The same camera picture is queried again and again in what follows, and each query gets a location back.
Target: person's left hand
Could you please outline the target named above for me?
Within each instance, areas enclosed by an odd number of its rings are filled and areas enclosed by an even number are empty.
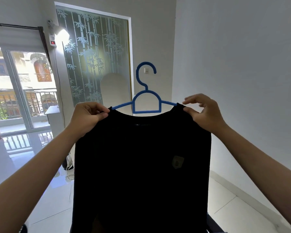
[[[73,135],[77,141],[92,130],[100,120],[106,118],[109,112],[107,107],[97,102],[78,103],[65,130],[69,131],[69,134]]]

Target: shirt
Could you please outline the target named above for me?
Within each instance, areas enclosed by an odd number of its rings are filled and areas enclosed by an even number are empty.
[[[72,233],[206,231],[211,134],[177,104],[109,116],[76,143]]]

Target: hanger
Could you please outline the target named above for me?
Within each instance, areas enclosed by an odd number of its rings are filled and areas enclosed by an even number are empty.
[[[140,63],[137,66],[137,69],[136,69],[136,78],[137,78],[137,81],[139,82],[139,84],[145,87],[145,90],[138,92],[134,96],[134,98],[132,99],[132,101],[126,102],[124,104],[120,104],[120,105],[117,105],[117,106],[114,106],[114,107],[112,107],[112,110],[116,110],[118,108],[121,108],[121,107],[124,107],[124,106],[127,106],[127,105],[132,105],[132,113],[133,114],[147,114],[147,113],[160,113],[160,112],[162,112],[162,103],[163,104],[177,106],[176,103],[172,103],[172,102],[169,102],[169,101],[162,101],[162,99],[160,98],[160,96],[156,92],[149,90],[148,89],[148,85],[140,81],[140,79],[139,79],[139,70],[140,70],[141,66],[144,66],[144,65],[151,66],[155,74],[156,74],[156,68],[155,68],[155,66],[152,63],[146,62],[146,61]],[[159,109],[158,110],[136,111],[135,101],[136,101],[137,97],[140,96],[143,93],[150,93],[150,94],[153,94],[153,95],[155,95],[157,97],[157,99],[159,100]]]

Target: person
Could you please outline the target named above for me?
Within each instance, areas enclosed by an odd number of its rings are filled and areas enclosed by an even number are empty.
[[[218,104],[204,94],[185,98],[199,103],[201,113],[183,110],[218,137],[268,200],[291,224],[291,170],[255,147],[224,121]],[[69,125],[22,168],[0,184],[0,233],[18,232],[50,184],[74,143],[108,116],[96,102],[76,105]]]

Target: bamboo pattern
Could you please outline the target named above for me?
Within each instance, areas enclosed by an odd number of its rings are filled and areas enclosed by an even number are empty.
[[[129,71],[127,20],[56,6],[59,25],[70,34],[65,46],[74,105],[103,103],[105,74]]]

